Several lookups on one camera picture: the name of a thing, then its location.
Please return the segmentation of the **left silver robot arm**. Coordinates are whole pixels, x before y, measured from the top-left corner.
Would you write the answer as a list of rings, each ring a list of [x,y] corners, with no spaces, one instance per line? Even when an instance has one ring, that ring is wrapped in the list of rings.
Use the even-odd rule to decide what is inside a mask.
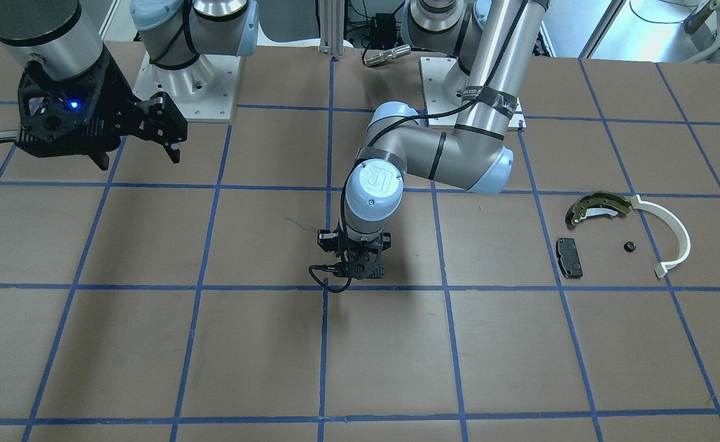
[[[415,176],[473,193],[497,194],[514,154],[505,146],[548,1],[405,1],[402,38],[454,58],[447,110],[418,113],[380,104],[344,182],[338,223],[318,245],[338,262],[322,267],[348,281],[382,279],[385,227]]]

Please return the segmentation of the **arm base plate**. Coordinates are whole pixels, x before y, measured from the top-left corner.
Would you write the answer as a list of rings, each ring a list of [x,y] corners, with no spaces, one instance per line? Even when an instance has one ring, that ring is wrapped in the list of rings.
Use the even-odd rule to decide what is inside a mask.
[[[166,70],[150,64],[146,54],[133,93],[144,99],[160,91],[169,93],[188,122],[230,123],[243,61],[239,56],[208,54],[189,67]]]
[[[449,112],[461,105],[461,93],[468,76],[464,75],[456,58],[436,58],[435,56],[422,56],[420,59],[420,73],[422,76],[422,91],[426,103],[426,113]],[[455,125],[457,114],[449,117],[430,118],[428,126],[431,128],[450,130]],[[525,117],[519,104],[511,121],[508,131],[525,129]]]

